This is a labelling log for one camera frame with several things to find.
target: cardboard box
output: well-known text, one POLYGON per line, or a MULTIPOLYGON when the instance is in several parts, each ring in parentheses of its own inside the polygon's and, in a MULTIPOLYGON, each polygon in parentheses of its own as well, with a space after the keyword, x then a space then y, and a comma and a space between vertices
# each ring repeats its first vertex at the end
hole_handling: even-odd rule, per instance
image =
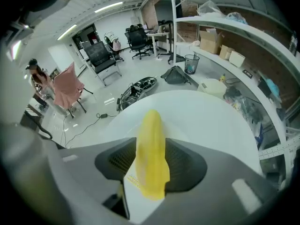
POLYGON ((232 51, 234 51, 233 48, 222 45, 222 49, 220 52, 220 58, 222 58, 224 60, 229 60, 232 51))
POLYGON ((231 52, 231 55, 230 55, 230 58, 229 58, 229 61, 237 66, 238 68, 240 68, 243 64, 245 60, 245 57, 242 55, 242 54, 239 54, 238 52, 236 51, 232 51, 231 52))
POLYGON ((205 31, 199 32, 201 37, 200 48, 212 54, 218 54, 220 51, 220 46, 222 45, 222 34, 205 31))

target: yellow plastic bag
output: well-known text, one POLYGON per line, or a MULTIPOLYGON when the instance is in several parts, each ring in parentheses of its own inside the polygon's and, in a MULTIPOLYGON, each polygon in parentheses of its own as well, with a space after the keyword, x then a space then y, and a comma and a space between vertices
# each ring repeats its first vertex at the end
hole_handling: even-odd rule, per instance
POLYGON ((135 170, 142 194, 152 200, 165 197, 165 183, 170 180, 165 160, 165 135, 159 113, 145 115, 136 145, 135 170))

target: white ceiling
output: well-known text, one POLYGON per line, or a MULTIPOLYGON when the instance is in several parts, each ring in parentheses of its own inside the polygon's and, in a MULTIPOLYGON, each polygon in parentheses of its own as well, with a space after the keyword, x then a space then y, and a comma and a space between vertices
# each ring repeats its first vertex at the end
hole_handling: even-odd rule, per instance
POLYGON ((26 62, 26 60, 28 60, 42 44, 45 44, 46 41, 55 41, 63 32, 74 24, 77 24, 77 26, 70 32, 69 36, 101 17, 122 11, 140 9, 146 1, 147 0, 70 0, 63 9, 47 17, 36 26, 34 33, 31 35, 28 44, 22 52, 22 58, 20 59, 19 64, 21 65, 26 62), (120 6, 95 13, 95 10, 99 8, 120 1, 123 2, 120 6))

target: bag on floor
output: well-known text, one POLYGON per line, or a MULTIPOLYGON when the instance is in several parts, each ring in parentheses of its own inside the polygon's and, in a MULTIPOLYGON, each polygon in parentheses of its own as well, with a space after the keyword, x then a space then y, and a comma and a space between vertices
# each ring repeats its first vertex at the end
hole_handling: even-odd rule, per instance
POLYGON ((168 84, 179 84, 179 83, 191 84, 188 81, 186 74, 178 66, 174 66, 170 68, 165 74, 161 75, 160 77, 164 78, 168 84))

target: white curved desk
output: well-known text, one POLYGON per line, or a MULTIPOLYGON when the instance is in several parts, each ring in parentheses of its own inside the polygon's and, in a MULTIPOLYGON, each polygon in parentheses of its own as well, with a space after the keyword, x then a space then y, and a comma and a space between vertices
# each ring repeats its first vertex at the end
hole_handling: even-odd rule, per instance
MULTIPOLYGON (((225 101, 212 95, 174 90, 161 92, 132 104, 104 131, 104 142, 137 137, 139 126, 149 109, 162 118, 165 136, 229 153, 260 173, 253 133, 242 116, 225 101)), ((124 178, 130 221, 143 222, 163 201, 145 198, 128 177, 135 174, 135 161, 124 178)))

